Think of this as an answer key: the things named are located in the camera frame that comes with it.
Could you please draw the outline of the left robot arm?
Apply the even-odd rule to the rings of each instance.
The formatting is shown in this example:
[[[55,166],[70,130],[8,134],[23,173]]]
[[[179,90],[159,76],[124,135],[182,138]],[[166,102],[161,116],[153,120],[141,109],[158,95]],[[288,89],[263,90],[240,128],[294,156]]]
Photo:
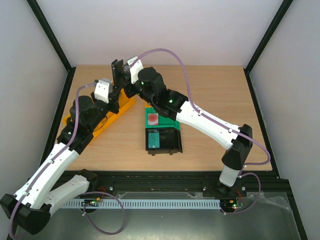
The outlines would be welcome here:
[[[54,187],[66,168],[94,139],[94,132],[109,112],[119,113],[121,89],[99,80],[81,86],[75,93],[70,117],[57,139],[48,138],[43,162],[14,194],[5,194],[0,205],[10,220],[27,233],[36,235],[52,215],[76,197],[97,194],[97,176],[86,169],[59,187]]]

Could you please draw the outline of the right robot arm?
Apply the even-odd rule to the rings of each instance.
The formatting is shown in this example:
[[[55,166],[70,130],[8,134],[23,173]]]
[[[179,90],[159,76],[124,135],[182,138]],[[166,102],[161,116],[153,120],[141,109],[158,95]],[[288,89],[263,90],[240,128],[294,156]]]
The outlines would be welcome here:
[[[204,111],[182,93],[168,89],[163,77],[153,67],[133,69],[125,64],[120,71],[124,76],[127,97],[138,95],[160,116],[191,126],[218,142],[224,149],[223,170],[218,191],[229,196],[236,189],[235,182],[241,174],[252,149],[252,128],[237,126]]]

